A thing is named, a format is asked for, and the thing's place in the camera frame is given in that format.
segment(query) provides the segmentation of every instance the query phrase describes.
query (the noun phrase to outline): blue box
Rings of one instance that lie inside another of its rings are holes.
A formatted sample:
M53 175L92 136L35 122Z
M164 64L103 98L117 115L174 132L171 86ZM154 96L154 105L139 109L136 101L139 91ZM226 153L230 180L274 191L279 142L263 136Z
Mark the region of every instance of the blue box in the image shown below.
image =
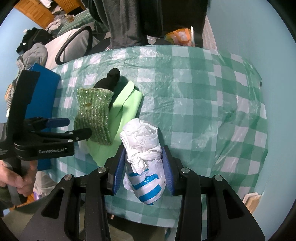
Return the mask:
M51 118L55 93L61 77L39 64L34 64L30 70L40 72L40 77L36 84L31 103L27 106L25 118L39 116ZM38 171L50 169L50 159L39 160L37 168Z

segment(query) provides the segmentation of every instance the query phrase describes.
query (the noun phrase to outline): wooden door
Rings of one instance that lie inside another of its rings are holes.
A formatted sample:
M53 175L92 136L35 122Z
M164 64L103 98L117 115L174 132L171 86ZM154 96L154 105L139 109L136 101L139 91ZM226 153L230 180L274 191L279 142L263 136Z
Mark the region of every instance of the wooden door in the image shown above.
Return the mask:
M39 0L20 0L15 8L42 28L54 20L52 13Z
M81 7L85 10L84 5L80 0L54 0L66 13L71 12L72 10Z

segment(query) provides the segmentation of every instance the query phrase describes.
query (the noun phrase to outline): tied plastic bag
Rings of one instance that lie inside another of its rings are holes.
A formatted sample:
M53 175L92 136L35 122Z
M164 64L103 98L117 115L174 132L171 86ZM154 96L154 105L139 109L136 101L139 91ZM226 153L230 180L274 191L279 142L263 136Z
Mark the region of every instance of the tied plastic bag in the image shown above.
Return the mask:
M174 45L191 46L194 47L194 31L191 29L181 28L165 35L165 40Z
M123 127L120 138L127 153L123 185L141 202L153 205L166 186L158 128L132 119Z

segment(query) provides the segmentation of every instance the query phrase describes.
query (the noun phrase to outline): wall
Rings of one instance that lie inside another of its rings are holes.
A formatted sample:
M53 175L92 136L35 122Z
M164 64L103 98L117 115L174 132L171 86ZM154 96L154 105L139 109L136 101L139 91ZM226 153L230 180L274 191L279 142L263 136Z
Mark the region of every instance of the wall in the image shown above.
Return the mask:
M211 1L208 17L218 50L248 58L262 77L268 154L253 215L268 240L296 198L296 43L266 0Z
M41 28L24 14L12 9L0 26L0 123L6 122L4 95L8 85L15 79L18 67L17 47L22 41L25 29Z

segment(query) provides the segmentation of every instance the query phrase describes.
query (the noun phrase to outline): black sock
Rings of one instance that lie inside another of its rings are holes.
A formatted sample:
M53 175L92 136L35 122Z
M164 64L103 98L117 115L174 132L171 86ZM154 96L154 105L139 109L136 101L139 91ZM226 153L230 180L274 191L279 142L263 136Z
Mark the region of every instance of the black sock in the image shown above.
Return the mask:
M114 91L115 86L117 85L117 82L120 77L120 71L117 68L113 68L109 71L106 78L103 78L99 80L95 85L94 88L102 88L107 89L110 91Z

